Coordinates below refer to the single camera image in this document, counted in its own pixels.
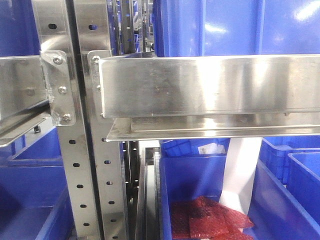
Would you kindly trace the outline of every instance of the white label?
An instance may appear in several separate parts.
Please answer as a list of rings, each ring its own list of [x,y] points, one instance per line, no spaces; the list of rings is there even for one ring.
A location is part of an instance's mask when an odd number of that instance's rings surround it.
[[[199,146],[198,151],[200,155],[204,154],[225,154],[225,146],[216,144],[216,143],[210,143],[207,145]]]

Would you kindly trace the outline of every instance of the steel bracket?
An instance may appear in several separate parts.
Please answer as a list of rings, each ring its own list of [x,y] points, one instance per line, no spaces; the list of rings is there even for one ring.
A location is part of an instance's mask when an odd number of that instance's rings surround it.
[[[52,122],[55,126],[72,126],[76,112],[67,55],[64,51],[42,51],[40,56]]]
[[[99,59],[109,58],[112,56],[111,50],[94,50],[87,54],[90,77],[92,81],[92,94],[95,107],[95,113],[98,120],[103,121],[102,118],[102,98],[100,86],[100,72]]]

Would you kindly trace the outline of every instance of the blue plastic crate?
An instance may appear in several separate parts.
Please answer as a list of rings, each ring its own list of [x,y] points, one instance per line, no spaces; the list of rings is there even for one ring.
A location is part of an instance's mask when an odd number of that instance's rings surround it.
[[[320,136],[271,136],[262,140],[259,159],[286,185],[288,154],[317,151],[320,151]]]
[[[177,139],[161,140],[160,146],[164,157],[180,157],[225,154],[228,151],[229,143],[230,138]]]
[[[291,153],[287,189],[320,224],[320,152]]]
[[[65,240],[73,226],[62,166],[0,167],[1,240]]]
[[[8,158],[12,157],[26,146],[26,138],[23,135],[8,146],[0,147],[0,165],[7,163]]]
[[[8,159],[11,165],[58,165],[62,166],[61,150],[57,129],[53,127],[46,134]]]
[[[0,1],[0,9],[0,57],[39,55],[32,1]]]
[[[256,0],[154,0],[156,54],[255,54],[258,9]]]
[[[171,240],[170,205],[198,196],[219,200],[225,156],[164,157],[160,160],[163,239]],[[260,161],[248,213],[255,224],[244,232],[255,240],[319,240],[320,226]]]
[[[154,0],[153,12],[159,57],[320,53],[314,0]]]

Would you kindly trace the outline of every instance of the screw head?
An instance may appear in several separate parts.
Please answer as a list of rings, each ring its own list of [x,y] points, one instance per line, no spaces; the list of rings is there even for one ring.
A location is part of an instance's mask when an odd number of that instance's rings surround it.
[[[71,121],[71,115],[69,113],[63,115],[62,117],[63,121],[70,122]]]
[[[62,62],[63,62],[63,60],[62,60],[62,57],[61,56],[54,56],[53,57],[53,62],[55,63],[55,64],[57,64],[57,65],[61,65],[62,64]]]
[[[65,87],[65,86],[60,86],[59,88],[58,88],[58,92],[60,93],[60,94],[66,94],[67,93],[67,87]]]
[[[100,59],[99,56],[93,56],[92,61],[93,61],[95,64],[98,64],[98,63],[99,63],[99,59]]]

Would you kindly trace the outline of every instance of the white paper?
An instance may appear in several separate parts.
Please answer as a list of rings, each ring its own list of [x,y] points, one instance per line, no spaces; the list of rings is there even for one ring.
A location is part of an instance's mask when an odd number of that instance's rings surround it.
[[[262,137],[231,138],[220,203],[248,214]]]
[[[216,144],[216,143],[209,143],[207,145],[199,146],[198,151],[200,155],[204,154],[225,154],[225,146]]]

